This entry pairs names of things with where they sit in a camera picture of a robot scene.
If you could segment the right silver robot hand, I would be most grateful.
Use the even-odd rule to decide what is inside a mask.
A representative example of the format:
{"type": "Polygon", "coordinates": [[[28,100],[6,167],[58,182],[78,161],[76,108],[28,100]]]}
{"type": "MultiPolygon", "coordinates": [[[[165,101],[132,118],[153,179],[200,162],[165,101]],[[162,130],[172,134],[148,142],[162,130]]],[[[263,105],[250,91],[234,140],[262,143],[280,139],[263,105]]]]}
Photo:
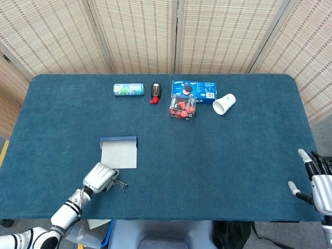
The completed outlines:
{"type": "Polygon", "coordinates": [[[303,194],[294,182],[289,181],[288,186],[292,194],[315,206],[320,214],[331,216],[331,160],[314,151],[307,153],[303,149],[298,149],[298,154],[304,162],[312,195],[303,194]]]}

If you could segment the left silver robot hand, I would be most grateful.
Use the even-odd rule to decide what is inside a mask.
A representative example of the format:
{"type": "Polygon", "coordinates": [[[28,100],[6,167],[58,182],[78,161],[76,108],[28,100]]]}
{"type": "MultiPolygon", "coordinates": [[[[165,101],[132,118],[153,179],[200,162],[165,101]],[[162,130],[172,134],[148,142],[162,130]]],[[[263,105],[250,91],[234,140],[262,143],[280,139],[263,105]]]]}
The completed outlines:
{"type": "Polygon", "coordinates": [[[118,174],[118,170],[98,162],[83,179],[83,186],[90,188],[94,194],[108,191],[118,174]]]}

